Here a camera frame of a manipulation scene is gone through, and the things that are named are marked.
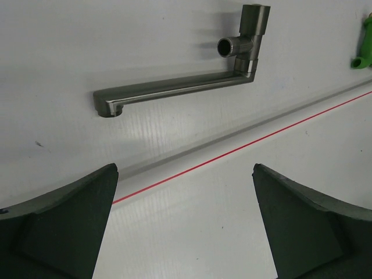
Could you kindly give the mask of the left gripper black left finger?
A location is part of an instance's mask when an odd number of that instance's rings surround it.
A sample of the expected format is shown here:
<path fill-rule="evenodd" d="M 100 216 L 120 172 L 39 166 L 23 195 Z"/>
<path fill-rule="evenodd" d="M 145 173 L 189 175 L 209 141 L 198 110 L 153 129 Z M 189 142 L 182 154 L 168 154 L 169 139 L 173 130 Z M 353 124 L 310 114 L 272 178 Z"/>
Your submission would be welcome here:
<path fill-rule="evenodd" d="M 1 209 L 1 278 L 92 278 L 117 166 Z"/>

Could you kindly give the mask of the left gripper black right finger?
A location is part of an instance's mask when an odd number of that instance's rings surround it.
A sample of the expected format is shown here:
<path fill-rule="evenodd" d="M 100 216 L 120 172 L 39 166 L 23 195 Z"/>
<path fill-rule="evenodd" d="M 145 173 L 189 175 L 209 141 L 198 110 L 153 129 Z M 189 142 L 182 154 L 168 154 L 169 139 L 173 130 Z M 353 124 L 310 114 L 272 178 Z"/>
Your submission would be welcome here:
<path fill-rule="evenodd" d="M 278 278 L 371 278 L 371 210 L 256 164 L 253 183 Z"/>

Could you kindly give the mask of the green plastic water faucet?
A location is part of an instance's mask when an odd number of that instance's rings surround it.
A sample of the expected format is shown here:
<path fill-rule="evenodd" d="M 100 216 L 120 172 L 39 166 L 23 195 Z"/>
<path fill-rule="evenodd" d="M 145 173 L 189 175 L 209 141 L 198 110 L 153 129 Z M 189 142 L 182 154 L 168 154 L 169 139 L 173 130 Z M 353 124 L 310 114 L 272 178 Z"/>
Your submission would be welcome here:
<path fill-rule="evenodd" d="M 352 69 L 365 69 L 371 66 L 371 14 L 364 20 L 364 38 L 359 54 L 351 62 Z"/>

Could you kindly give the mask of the white PVC pipe frame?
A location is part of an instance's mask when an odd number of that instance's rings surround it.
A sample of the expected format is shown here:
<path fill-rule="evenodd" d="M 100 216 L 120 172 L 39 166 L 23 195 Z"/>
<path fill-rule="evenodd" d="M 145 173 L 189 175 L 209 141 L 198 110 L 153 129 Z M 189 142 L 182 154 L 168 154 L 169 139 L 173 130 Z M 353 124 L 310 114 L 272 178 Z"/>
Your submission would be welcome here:
<path fill-rule="evenodd" d="M 355 104 L 371 99 L 371 81 L 353 85 L 315 100 L 225 138 L 199 146 L 133 174 L 121 173 L 114 205 L 158 190 L 184 176 L 194 176 L 242 156 L 242 169 L 250 173 L 254 164 L 270 162 L 281 166 L 304 161 L 313 166 L 317 159 L 337 155 L 356 141 L 364 130 L 354 120 Z"/>

